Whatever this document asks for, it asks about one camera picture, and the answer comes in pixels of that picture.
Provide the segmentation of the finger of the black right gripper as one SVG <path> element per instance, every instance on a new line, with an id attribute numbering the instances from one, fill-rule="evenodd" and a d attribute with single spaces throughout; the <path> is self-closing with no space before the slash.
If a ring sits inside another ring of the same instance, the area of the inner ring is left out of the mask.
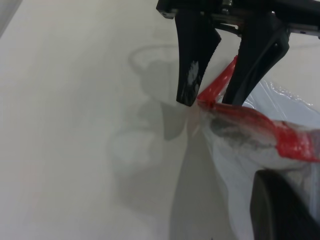
<path id="1" fill-rule="evenodd" d="M 277 172 L 254 175 L 250 218 L 255 240 L 318 240 L 320 225 L 301 198 Z"/>

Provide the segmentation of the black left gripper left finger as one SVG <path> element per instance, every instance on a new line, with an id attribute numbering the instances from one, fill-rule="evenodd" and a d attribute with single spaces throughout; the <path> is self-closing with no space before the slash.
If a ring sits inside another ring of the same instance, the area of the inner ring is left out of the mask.
<path id="1" fill-rule="evenodd" d="M 212 18 L 199 12 L 178 12 L 175 25 L 179 50 L 176 101 L 190 107 L 197 98 L 205 71 L 221 37 Z"/>

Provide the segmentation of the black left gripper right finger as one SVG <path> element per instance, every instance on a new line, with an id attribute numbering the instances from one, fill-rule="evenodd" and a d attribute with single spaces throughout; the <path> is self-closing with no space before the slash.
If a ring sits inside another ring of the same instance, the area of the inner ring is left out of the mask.
<path id="1" fill-rule="evenodd" d="M 267 12 L 248 19 L 243 28 L 234 72 L 222 102 L 242 105 L 289 48 L 288 28 L 275 14 Z"/>

